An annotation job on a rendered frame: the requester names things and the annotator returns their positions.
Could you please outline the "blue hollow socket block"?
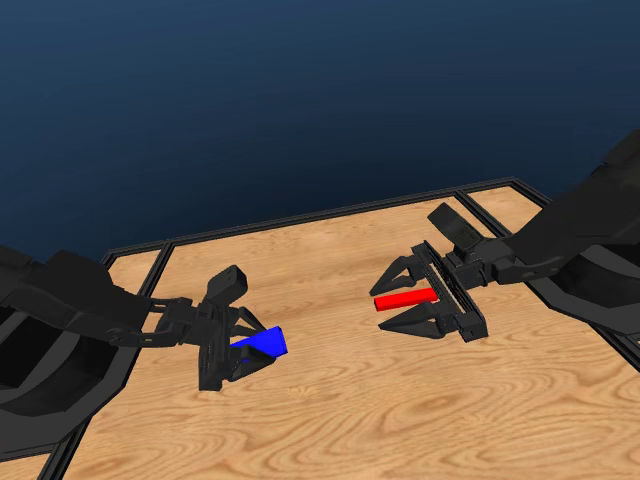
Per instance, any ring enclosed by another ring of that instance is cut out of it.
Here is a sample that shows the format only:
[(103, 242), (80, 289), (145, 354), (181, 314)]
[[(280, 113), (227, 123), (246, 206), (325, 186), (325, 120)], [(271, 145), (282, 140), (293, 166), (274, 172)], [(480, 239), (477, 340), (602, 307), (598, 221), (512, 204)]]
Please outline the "blue hollow socket block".
[(232, 348), (241, 348), (245, 345), (249, 345), (274, 358), (288, 353), (284, 333), (279, 326), (274, 326), (230, 344)]

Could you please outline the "thin red peg bar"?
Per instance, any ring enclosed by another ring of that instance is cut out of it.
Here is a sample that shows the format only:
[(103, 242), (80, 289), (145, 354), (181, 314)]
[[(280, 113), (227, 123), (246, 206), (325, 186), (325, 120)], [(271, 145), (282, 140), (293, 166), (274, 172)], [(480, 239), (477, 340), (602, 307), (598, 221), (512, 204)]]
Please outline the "thin red peg bar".
[(376, 297), (374, 299), (374, 306), (377, 311), (387, 311), (401, 307), (415, 306), (424, 302), (437, 302), (438, 300), (439, 297), (434, 289), (424, 288)]

